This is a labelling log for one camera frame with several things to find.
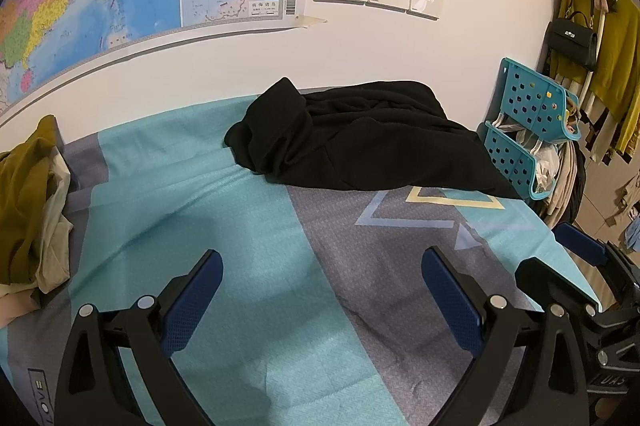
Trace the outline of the mustard hanging sweater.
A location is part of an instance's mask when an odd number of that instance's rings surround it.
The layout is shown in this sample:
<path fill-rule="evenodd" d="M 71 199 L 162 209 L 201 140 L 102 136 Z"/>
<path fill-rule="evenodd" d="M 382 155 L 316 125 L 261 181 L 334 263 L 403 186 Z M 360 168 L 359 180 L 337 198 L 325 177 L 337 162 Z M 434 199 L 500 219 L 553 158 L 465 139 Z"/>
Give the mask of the mustard hanging sweater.
<path fill-rule="evenodd" d="M 590 15 L 591 0 L 561 0 L 558 17 L 572 10 Z M 550 53 L 550 74 L 584 83 L 587 71 L 554 50 Z M 608 109 L 620 125 L 614 150 L 633 157 L 639 141 L 639 8 L 632 0 L 618 0 L 605 15 L 597 68 L 590 92 Z"/>

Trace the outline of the pink folded garment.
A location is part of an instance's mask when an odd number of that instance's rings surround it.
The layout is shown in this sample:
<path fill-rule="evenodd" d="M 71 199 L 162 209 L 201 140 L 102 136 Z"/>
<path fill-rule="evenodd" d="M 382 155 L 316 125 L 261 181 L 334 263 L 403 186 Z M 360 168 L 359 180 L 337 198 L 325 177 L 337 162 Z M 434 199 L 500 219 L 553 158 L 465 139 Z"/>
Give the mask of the pink folded garment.
<path fill-rule="evenodd" d="M 0 298 L 0 328 L 6 328 L 15 319 L 40 309 L 34 290 L 20 290 Z"/>

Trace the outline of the teal plastic basket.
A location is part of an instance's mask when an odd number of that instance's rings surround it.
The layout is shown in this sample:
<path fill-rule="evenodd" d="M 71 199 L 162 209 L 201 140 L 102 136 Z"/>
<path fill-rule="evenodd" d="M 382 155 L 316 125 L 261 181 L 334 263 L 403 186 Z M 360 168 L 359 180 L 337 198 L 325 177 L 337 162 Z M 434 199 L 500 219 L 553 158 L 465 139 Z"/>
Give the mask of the teal plastic basket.
<path fill-rule="evenodd" d="M 485 123 L 485 148 L 520 198 L 543 200 L 555 188 L 556 175 L 542 173 L 541 151 L 579 139 L 578 97 L 509 58 L 501 61 L 499 78 L 503 93 L 497 118 Z"/>

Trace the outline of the black handbag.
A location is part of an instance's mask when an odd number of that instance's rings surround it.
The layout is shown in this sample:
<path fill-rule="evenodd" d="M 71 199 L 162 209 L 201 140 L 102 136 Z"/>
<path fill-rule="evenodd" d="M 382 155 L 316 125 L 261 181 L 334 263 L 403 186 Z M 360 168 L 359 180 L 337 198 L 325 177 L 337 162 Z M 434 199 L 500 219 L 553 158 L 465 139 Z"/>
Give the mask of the black handbag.
<path fill-rule="evenodd" d="M 546 31 L 546 43 L 567 59 L 593 72 L 597 64 L 598 35 L 593 29 L 594 0 L 588 0 L 589 13 L 576 8 L 570 0 L 562 14 L 552 20 Z"/>

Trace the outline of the black coat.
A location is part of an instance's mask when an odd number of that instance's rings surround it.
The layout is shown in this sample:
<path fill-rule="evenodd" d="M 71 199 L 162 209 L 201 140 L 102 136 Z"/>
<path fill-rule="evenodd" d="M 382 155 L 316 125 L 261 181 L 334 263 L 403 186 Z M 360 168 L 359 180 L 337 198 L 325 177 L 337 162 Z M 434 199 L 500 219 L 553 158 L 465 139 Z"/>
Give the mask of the black coat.
<path fill-rule="evenodd" d="M 248 106 L 224 143 L 240 166 L 288 186 L 518 195 L 478 134 L 450 120 L 430 87 L 410 80 L 302 94 L 283 77 Z"/>

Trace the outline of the mustard folded garment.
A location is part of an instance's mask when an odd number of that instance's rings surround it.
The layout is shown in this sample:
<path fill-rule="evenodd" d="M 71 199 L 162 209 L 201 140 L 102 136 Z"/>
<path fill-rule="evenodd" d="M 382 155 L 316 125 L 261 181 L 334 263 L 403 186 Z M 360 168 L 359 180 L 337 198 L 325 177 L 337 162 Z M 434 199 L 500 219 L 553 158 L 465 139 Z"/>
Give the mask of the mustard folded garment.
<path fill-rule="evenodd" d="M 40 265 L 44 206 L 54 193 L 52 154 L 58 123 L 44 116 L 35 131 L 1 154 L 1 283 L 30 284 Z"/>

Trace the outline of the cream folded garment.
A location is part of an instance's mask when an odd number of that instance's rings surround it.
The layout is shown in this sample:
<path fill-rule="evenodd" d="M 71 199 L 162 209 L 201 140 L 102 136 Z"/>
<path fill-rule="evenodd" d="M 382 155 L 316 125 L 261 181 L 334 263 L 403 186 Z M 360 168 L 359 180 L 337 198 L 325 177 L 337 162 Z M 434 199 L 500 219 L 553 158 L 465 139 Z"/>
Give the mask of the cream folded garment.
<path fill-rule="evenodd" d="M 1 297 L 33 288 L 48 294 L 70 278 L 70 231 L 73 225 L 63 215 L 70 190 L 70 170 L 57 148 L 53 149 L 50 160 L 49 172 L 53 175 L 55 190 L 43 206 L 43 222 L 37 233 L 39 264 L 36 280 L 29 284 L 2 284 Z"/>

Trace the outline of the teal grey bed sheet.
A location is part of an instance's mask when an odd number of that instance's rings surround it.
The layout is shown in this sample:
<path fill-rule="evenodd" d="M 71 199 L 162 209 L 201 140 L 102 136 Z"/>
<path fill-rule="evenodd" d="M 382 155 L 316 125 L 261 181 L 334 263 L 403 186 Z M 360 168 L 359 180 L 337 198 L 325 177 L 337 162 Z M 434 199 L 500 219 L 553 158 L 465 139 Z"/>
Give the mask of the teal grey bed sheet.
<path fill-rule="evenodd" d="M 439 247 L 489 294 L 524 308 L 518 264 L 585 278 L 520 201 L 402 188 L 292 188 L 241 168 L 224 134 L 241 98 L 166 112 L 68 142 L 70 282 L 1 333 L 1 365 L 40 425 L 85 304 L 131 306 L 206 250 L 224 278 L 180 374 L 218 425 L 425 425 L 470 362 L 425 286 Z"/>

